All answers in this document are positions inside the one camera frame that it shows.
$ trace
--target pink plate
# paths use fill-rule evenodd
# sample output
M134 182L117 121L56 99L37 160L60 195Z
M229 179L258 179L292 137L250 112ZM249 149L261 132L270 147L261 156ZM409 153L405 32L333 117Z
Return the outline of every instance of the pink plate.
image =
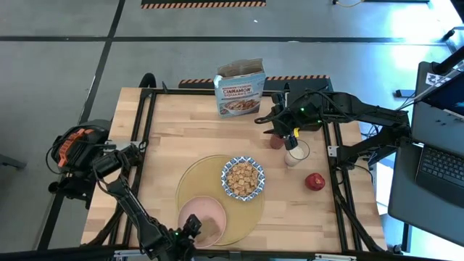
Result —
M202 241L200 244L195 242L196 248L210 247L223 236L225 231L225 211L223 206L210 196L197 196L187 201L181 209L178 218L179 228L183 227L187 218L190 214L195 214L196 217L201 221L207 218L212 218L219 226L220 232L216 233L215 236L210 236Z

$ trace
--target white label sticker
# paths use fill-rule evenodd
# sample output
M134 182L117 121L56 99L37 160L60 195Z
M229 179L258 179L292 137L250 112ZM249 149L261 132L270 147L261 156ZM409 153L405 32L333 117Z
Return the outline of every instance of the white label sticker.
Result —
M426 83L429 84L430 86L435 84L436 82L442 81L441 83L437 83L435 87L441 86L443 83L446 83L447 81L451 80L451 78L446 77L443 79L443 76L441 75L435 75L433 73L427 73L427 78L426 78Z

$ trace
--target glass of milk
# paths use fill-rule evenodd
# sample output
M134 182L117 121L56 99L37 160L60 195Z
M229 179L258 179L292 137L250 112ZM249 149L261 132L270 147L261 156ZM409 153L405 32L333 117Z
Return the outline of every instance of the glass of milk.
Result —
M298 140L298 146L287 151L284 159L287 166L293 167L308 156L310 156L310 146L306 142Z

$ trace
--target red apple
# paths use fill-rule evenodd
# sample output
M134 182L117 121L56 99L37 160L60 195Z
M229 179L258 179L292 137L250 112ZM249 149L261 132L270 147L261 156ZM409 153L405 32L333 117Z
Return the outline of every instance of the red apple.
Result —
M306 177L304 184L312 191L319 191L326 185L326 181L319 173L313 173Z

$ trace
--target blue and white bowl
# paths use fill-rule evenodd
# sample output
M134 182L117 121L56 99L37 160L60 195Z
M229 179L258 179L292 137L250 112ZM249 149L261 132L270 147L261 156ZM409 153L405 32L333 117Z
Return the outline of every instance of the blue and white bowl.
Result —
M233 190L230 189L229 186L227 185L227 175L229 174L229 170L231 170L234 165L238 163L244 163L244 162L249 162L258 171L258 185L256 189L250 195L239 196L235 194ZM264 189L265 176L264 176L264 170L262 169L261 165L255 162L255 160L252 159L251 157L243 156L243 157L234 157L233 159L231 159L229 162L225 164L225 166L223 167L221 176L220 176L220 180L227 195L232 196L235 199L247 202L255 198Z

